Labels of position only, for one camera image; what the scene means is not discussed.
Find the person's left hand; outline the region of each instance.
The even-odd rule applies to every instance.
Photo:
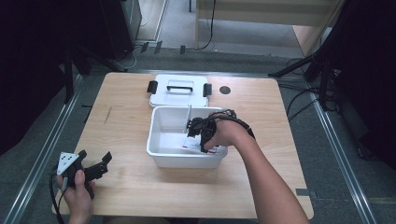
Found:
[[[61,186],[63,178],[61,175],[56,176],[58,185]],[[90,193],[85,189],[85,174],[82,170],[78,170],[75,176],[76,187],[69,187],[64,193],[64,199],[70,209],[70,223],[89,223],[93,212],[92,200]],[[95,183],[90,182],[90,186],[95,192]]]

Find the open white container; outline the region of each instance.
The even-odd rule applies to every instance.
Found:
[[[191,118],[207,118],[219,107],[192,107]],[[227,147],[216,147],[216,153],[200,150],[200,138],[187,137],[188,106],[156,106],[151,116],[147,153],[159,167],[217,168],[227,155]]]

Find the wrist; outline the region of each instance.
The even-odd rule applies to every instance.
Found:
[[[243,133],[243,134],[238,134],[234,139],[233,139],[233,145],[235,148],[240,152],[241,150],[244,150],[244,148],[247,147],[247,145],[251,144],[256,144],[256,139],[254,139],[252,136],[250,136],[248,133]]]
[[[74,215],[71,214],[69,218],[69,224],[87,224],[90,223],[91,215],[87,214],[79,214]]]

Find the black clip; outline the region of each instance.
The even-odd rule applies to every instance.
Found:
[[[146,50],[148,50],[148,46],[149,46],[149,42],[146,42],[143,46],[142,49],[140,50],[140,53],[145,52]]]
[[[148,92],[151,92],[152,94],[155,94],[157,92],[157,87],[158,87],[158,81],[150,81],[148,83]]]
[[[212,84],[205,83],[204,84],[203,96],[206,97],[206,96],[211,95],[211,94],[212,94]]]

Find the handheld controller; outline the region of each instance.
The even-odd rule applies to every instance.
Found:
[[[61,154],[61,159],[59,160],[57,174],[62,175],[64,177],[64,185],[62,186],[62,191],[65,191],[68,187],[74,187],[76,185],[75,184],[76,172],[78,170],[83,170],[85,174],[85,183],[84,183],[85,189],[90,193],[90,196],[93,199],[94,194],[89,182],[94,179],[101,178],[103,174],[108,172],[107,164],[112,159],[111,154],[110,152],[107,152],[107,154],[102,158],[101,162],[88,168],[84,168],[81,164],[82,160],[84,160],[85,157],[87,157],[87,152],[85,150],[80,151],[78,155],[74,155],[75,157],[73,155],[74,154],[71,155]]]
[[[251,128],[241,119],[236,117],[236,113],[231,109],[226,109],[220,112],[213,113],[209,115],[206,119],[202,118],[195,118],[188,123],[188,137],[195,137],[196,135],[201,135],[201,151],[207,153],[208,150],[204,148],[206,142],[212,139],[213,135],[216,133],[216,121],[215,119],[227,119],[234,121],[240,125],[242,125],[246,130],[247,133],[254,137],[253,131]]]

